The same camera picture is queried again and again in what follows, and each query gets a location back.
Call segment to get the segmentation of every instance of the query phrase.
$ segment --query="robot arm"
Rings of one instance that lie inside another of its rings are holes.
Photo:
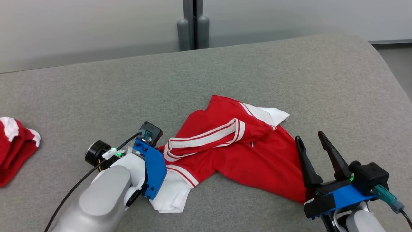
[[[145,122],[138,134],[126,155],[102,141],[90,146],[85,159],[93,166],[101,163],[101,172],[66,209],[53,232],[115,231],[140,195],[156,197],[166,176],[163,156],[154,148],[162,131]]]
[[[319,131],[318,136],[332,162],[335,180],[323,183],[309,161],[302,139],[297,136],[295,142],[307,188],[303,207],[306,217],[321,218],[328,232],[384,232],[369,212],[368,201],[381,199],[395,213],[403,212],[404,205],[388,191],[389,173],[375,163],[361,165],[354,161],[348,165],[323,132]],[[337,216],[345,212],[350,214]]]

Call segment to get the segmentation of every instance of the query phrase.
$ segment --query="white wall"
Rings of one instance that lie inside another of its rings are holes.
[[[411,0],[203,0],[210,47],[309,36],[412,39]]]
[[[1,0],[0,72],[178,51],[182,0]]]

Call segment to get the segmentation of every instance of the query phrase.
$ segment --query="gray cushion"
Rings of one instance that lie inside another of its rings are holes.
[[[42,136],[38,151],[0,190],[2,231],[42,231],[62,198],[92,168],[83,156],[91,143],[118,146],[149,121],[163,130],[162,144],[213,94],[290,113],[283,126],[302,137],[324,181],[334,172],[319,130],[348,163],[376,162],[391,174],[391,191],[412,214],[412,104],[376,50],[358,37],[312,36],[0,78],[1,115]],[[387,231],[408,229],[402,215],[383,202],[371,202],[370,208]],[[220,174],[190,192],[183,213],[160,214],[147,199],[138,199],[118,231],[137,230],[325,231],[320,219],[305,218],[302,205]]]

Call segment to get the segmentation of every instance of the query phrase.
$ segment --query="red and white cloth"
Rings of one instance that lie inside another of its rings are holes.
[[[183,212],[189,191],[216,171],[244,185],[305,202],[294,139],[279,123],[289,114],[214,95],[190,114],[168,143],[167,175],[150,201],[161,213]]]
[[[17,119],[0,118],[0,187],[13,179],[39,144],[39,133],[24,128]]]

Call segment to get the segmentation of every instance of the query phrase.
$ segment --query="green cable connector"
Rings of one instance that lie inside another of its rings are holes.
[[[118,157],[120,157],[120,158],[123,157],[123,154],[122,154],[122,153],[115,153],[115,155],[118,156]]]
[[[375,188],[373,189],[373,194],[380,200],[386,202],[388,205],[393,205],[397,200],[396,196],[390,193],[382,185],[375,186]]]
[[[383,200],[388,204],[395,213],[400,213],[405,208],[405,205],[402,202],[397,201],[397,197],[390,193],[382,185],[377,185],[373,188],[373,194],[380,200]]]

